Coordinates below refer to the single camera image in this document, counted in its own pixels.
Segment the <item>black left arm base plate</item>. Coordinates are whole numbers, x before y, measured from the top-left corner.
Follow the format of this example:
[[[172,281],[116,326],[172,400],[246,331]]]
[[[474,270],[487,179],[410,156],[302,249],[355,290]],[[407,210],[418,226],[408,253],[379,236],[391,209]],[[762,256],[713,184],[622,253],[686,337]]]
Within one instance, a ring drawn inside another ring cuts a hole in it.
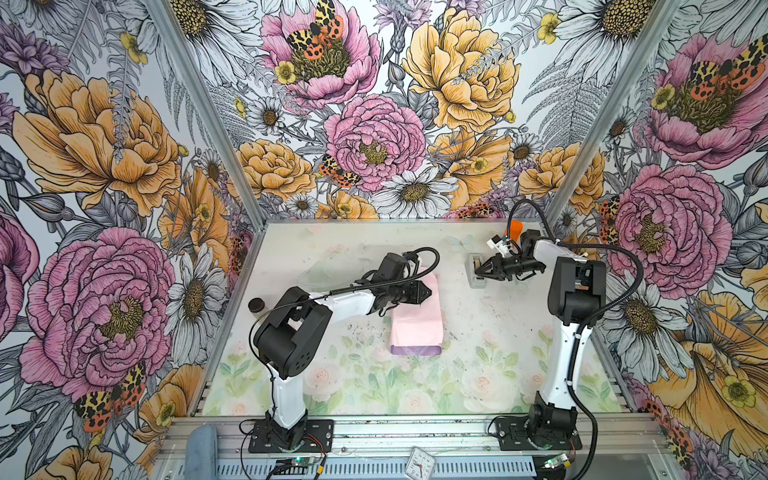
[[[330,453],[334,428],[331,419],[303,419],[290,429],[272,419],[257,419],[247,450],[251,454]]]

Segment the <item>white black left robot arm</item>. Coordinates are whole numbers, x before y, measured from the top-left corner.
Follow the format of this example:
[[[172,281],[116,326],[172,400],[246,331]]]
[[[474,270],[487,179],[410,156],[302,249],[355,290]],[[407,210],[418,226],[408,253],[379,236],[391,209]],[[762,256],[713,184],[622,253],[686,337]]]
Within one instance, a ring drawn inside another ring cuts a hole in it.
[[[303,430],[308,417],[301,374],[315,358],[328,327],[354,317],[381,317],[401,305],[420,305],[433,291],[423,278],[440,262],[433,247],[389,253],[353,284],[323,293],[298,286],[260,313],[249,333],[254,356],[270,376],[270,425],[280,433]]]

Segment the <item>purple and pink wrapping paper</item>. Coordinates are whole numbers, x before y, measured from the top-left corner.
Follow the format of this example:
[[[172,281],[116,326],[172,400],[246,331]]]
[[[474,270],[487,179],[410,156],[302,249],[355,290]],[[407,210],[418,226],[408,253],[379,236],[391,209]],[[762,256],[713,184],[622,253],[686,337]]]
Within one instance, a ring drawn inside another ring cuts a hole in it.
[[[444,340],[438,279],[430,273],[422,279],[431,295],[421,304],[401,304],[392,313],[390,352],[395,356],[438,356]]]

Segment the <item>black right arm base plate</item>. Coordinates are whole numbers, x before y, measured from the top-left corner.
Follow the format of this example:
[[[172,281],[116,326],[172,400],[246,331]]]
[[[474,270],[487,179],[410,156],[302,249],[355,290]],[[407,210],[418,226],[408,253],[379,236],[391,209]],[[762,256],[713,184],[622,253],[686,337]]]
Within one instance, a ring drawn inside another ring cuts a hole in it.
[[[566,433],[563,429],[547,426],[531,427],[527,417],[502,415],[489,424],[487,433],[494,437],[501,451],[578,451],[583,443],[576,430]]]

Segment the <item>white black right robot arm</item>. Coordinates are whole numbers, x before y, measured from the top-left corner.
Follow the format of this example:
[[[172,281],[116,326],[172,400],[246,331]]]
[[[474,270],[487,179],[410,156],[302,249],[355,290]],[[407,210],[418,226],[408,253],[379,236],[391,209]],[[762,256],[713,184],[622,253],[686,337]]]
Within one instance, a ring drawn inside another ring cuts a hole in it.
[[[545,435],[567,438],[576,433],[578,405],[574,400],[583,347],[595,320],[590,316],[606,302],[606,268],[548,239],[537,229],[513,221],[503,236],[488,245],[495,254],[473,267],[477,278],[523,281],[549,272],[547,309],[553,319],[554,347],[548,376],[536,392],[524,431],[541,445]]]

